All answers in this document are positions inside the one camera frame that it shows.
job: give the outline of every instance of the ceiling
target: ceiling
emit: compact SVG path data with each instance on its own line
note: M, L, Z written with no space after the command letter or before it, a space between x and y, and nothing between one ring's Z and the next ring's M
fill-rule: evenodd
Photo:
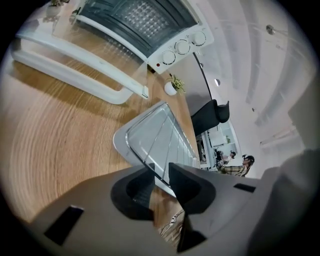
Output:
M318 62L294 20L271 0L197 0L197 5L214 36L197 57L212 97L220 104L230 101L241 152L254 155L250 175L260 178L266 168L309 148L289 111L317 81Z

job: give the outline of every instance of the chair backrest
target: chair backrest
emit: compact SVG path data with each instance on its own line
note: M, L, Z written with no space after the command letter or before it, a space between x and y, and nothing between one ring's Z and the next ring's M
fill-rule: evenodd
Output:
M225 123L230 116L229 101L225 105L218 105L215 99L210 100L193 116L191 116L195 136Z
M215 111L217 106L218 104L215 99L210 100L191 116L195 136L200 135L210 128L216 127L220 123Z
M229 101L225 105L216 106L215 114L220 123L228 121L230 117Z

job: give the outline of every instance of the metal tray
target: metal tray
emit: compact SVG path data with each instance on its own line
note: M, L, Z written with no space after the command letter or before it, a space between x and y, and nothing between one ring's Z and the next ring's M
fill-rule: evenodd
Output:
M132 165L132 154L124 150L125 144L139 163L153 170L158 179L170 186L169 163L200 167L190 142L182 131L168 104L160 101L147 111L121 127L113 137L117 151Z

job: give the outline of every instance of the small succulent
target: small succulent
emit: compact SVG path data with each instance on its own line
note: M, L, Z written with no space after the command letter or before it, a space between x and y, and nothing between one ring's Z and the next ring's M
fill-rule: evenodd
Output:
M186 93L184 89L185 83L181 79L177 78L175 75L173 75L171 78L171 84L177 92L180 92L180 94Z

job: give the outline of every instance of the wooden countertop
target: wooden countertop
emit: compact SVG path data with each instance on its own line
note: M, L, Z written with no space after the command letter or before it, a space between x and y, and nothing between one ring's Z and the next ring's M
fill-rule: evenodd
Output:
M85 34L77 44L104 54L101 38ZM112 84L89 67L48 51L48 55L88 76ZM129 167L113 146L114 133L155 103L164 100L198 155L184 95L168 96L163 75L147 72L149 99L133 94L114 105L8 58L1 81L0 182L14 214L26 222L78 183ZM155 226L181 210L159 188L151 195Z

